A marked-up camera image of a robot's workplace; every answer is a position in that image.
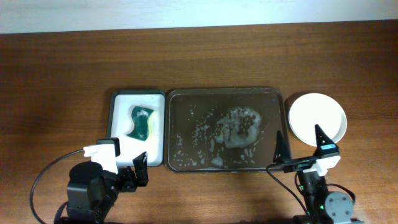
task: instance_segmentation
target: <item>brown wooden surface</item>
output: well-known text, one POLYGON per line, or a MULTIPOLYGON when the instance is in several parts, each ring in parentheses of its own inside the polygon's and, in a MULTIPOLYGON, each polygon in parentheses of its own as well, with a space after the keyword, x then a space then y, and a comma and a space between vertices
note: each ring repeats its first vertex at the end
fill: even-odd
MULTIPOLYGON (((273 86, 327 94, 348 117, 342 160, 326 179, 354 191, 355 216, 398 222, 398 22, 0 35, 0 219, 34 223, 29 190, 49 162, 105 137, 109 97, 124 88, 273 86)), ((314 148, 290 133, 294 157, 314 148)), ((51 223, 67 200, 65 159, 35 192, 51 223)), ((277 174, 293 188, 293 174, 277 174)), ((301 214, 269 176, 173 174, 122 194, 107 221, 237 223, 301 214)))

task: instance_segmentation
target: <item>dark brown tray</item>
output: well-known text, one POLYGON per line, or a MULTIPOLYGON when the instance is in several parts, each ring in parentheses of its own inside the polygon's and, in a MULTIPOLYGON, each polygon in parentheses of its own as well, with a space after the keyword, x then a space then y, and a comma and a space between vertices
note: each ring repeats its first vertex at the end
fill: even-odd
POLYGON ((289 142, 283 99, 274 88, 174 90, 166 99, 165 118, 164 159, 172 172, 265 171, 276 132, 281 130, 289 142), (232 133, 237 122, 239 132, 220 135, 227 129, 232 133))

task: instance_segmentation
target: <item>green scrubber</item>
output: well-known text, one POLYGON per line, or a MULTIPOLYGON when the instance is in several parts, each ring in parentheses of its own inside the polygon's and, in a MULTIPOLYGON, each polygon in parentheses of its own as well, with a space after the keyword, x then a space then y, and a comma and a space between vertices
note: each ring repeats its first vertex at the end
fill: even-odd
POLYGON ((152 128, 149 126, 149 120, 154 110, 136 106, 132 109, 131 118, 134 123, 134 129, 127 134, 130 138, 145 141, 150 136, 152 128))

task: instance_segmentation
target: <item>sponge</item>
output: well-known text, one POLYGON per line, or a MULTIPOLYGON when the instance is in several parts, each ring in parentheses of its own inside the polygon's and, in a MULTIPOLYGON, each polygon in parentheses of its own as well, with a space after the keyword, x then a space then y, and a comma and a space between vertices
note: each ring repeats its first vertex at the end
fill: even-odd
POLYGON ((153 117, 154 110, 136 106, 132 109, 131 118, 134 129, 127 134, 130 138, 146 141, 152 131, 149 120, 153 117))

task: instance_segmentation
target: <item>white backdrop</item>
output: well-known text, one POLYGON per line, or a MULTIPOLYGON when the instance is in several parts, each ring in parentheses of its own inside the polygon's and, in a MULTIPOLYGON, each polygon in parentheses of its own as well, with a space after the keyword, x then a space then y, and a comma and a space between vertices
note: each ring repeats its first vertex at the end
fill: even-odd
POLYGON ((398 0, 0 0, 0 33, 398 19, 398 0))

